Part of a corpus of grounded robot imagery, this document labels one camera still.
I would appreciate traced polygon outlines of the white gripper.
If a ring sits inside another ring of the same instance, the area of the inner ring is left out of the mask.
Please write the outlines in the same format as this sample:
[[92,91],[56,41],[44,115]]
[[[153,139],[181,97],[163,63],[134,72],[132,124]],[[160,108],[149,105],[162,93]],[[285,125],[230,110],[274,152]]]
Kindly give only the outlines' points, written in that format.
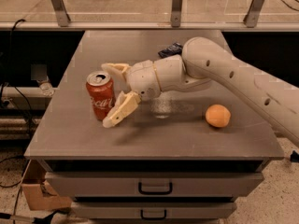
[[105,128],[116,126],[132,114],[138,108],[141,99],[148,101],[161,94],[153,61],[146,60],[131,67],[127,63],[103,63],[101,67],[118,80],[126,81],[132,90],[128,93],[120,92],[114,107],[103,119]]

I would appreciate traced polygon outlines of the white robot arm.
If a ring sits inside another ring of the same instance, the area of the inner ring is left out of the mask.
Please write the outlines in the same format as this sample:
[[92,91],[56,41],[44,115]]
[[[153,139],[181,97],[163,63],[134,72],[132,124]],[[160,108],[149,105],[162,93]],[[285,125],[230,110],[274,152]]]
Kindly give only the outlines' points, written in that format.
[[157,98],[165,91],[200,91],[216,81],[299,145],[299,89],[244,63],[210,39],[188,40],[180,55],[134,65],[104,63],[102,68],[130,89],[119,94],[104,118],[106,128],[122,122],[140,102]]

